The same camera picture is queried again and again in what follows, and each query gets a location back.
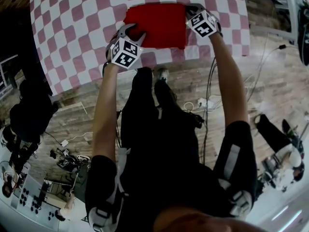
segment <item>red towel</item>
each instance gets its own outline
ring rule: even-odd
[[[130,30],[131,39],[147,33],[142,47],[185,48],[186,24],[185,7],[179,3],[144,4],[129,8],[124,19],[125,24],[137,23]]]

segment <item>checkered tablecloth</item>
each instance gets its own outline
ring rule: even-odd
[[[249,54],[244,0],[30,0],[34,41],[53,94],[101,78],[105,47],[123,25],[127,9],[150,2],[204,5],[220,19],[232,55]],[[213,56],[209,39],[201,39],[187,29],[184,50],[144,49],[132,69]]]

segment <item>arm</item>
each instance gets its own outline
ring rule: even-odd
[[[14,164],[12,164],[12,169],[13,169],[13,172],[14,172],[13,181],[14,181],[15,183],[17,183],[17,181],[18,181],[18,175],[17,175],[17,173],[16,173]]]
[[[105,67],[99,91],[94,122],[92,156],[106,156],[115,162],[116,141],[116,86],[119,67],[109,64]]]
[[[68,209],[68,210],[71,210],[72,209],[72,206],[74,204],[74,193],[71,194],[69,200],[67,201],[66,205],[64,206],[65,209]]]
[[[219,33],[211,35],[210,40],[217,60],[225,127],[235,121],[248,122],[245,87],[237,64]]]

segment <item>white strap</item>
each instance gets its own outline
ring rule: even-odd
[[[238,159],[238,155],[240,152],[240,147],[237,145],[232,145],[230,153],[228,154],[224,170],[223,170],[223,175],[226,180],[229,180],[231,178],[231,175],[233,173],[233,170],[236,166],[236,162]]]

